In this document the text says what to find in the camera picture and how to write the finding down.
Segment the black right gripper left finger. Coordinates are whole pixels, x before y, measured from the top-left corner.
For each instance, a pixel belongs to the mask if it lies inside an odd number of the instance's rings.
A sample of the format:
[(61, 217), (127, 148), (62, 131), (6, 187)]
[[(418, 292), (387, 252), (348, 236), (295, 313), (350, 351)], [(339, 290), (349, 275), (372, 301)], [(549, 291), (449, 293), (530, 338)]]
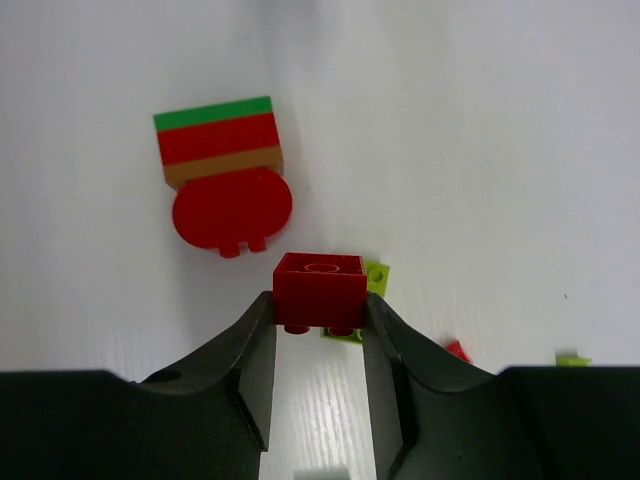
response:
[(141, 382), (106, 370), (1, 376), (5, 479), (255, 479), (268, 449), (277, 328), (270, 292)]

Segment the red square lego brick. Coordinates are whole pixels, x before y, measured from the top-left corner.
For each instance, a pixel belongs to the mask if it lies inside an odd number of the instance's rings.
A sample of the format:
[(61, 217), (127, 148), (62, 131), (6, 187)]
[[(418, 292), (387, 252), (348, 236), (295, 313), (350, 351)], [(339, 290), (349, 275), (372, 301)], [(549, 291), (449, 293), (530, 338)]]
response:
[(360, 256), (288, 252), (273, 272), (274, 321), (293, 334), (349, 335), (365, 325), (367, 287)]

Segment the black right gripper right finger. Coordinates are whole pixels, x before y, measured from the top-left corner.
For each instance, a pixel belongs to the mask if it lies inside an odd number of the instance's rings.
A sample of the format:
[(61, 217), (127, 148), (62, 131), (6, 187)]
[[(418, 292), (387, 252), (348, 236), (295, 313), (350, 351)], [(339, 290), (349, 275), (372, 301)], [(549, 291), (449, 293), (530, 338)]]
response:
[(378, 295), (363, 352), (380, 479), (635, 479), (635, 367), (488, 373), (425, 337)]

